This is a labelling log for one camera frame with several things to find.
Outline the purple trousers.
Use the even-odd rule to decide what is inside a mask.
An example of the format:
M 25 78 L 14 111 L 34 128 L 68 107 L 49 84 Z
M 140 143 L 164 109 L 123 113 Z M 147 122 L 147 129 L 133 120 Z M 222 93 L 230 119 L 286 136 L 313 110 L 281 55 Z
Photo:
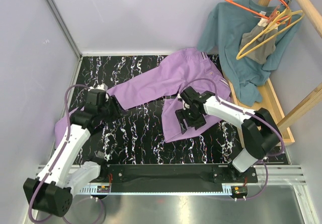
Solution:
M 166 143 L 201 135 L 221 121 L 216 116 L 205 116 L 206 123 L 199 129 L 189 127 L 181 132 L 175 111 L 182 108 L 178 93 L 187 86 L 203 93 L 217 93 L 224 100 L 230 99 L 230 88 L 216 65 L 204 53 L 195 48 L 179 50 L 164 58 L 159 66 L 124 83 L 113 86 L 107 92 L 115 96 L 125 110 L 166 97 L 162 111 L 162 128 Z

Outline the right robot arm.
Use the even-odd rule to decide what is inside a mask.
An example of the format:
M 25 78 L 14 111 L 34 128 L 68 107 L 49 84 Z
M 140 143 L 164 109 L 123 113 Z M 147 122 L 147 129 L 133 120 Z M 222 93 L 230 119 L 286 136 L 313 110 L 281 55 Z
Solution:
M 204 126 L 207 115 L 218 117 L 241 130 L 245 147 L 229 164 L 228 175 L 232 181 L 245 178 L 251 166 L 283 142 L 275 121 L 265 108 L 257 111 L 243 108 L 209 91 L 200 94 L 192 87 L 183 90 L 180 98 L 183 108 L 176 111 L 176 117 L 182 134 L 190 127 L 197 130 Z

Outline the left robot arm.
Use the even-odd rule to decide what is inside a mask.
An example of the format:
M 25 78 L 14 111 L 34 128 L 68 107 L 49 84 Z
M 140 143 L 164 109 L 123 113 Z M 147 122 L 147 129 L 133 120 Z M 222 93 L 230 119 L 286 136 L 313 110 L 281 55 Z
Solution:
M 66 115 L 65 134 L 49 162 L 36 178 L 28 178 L 23 185 L 30 219 L 33 219 L 32 210 L 63 217 L 82 188 L 92 180 L 102 182 L 108 178 L 107 161 L 102 152 L 84 162 L 74 173 L 69 171 L 78 152 L 98 127 L 121 115 L 122 108 L 116 97 L 107 93 L 105 84 L 88 89 L 84 106 Z

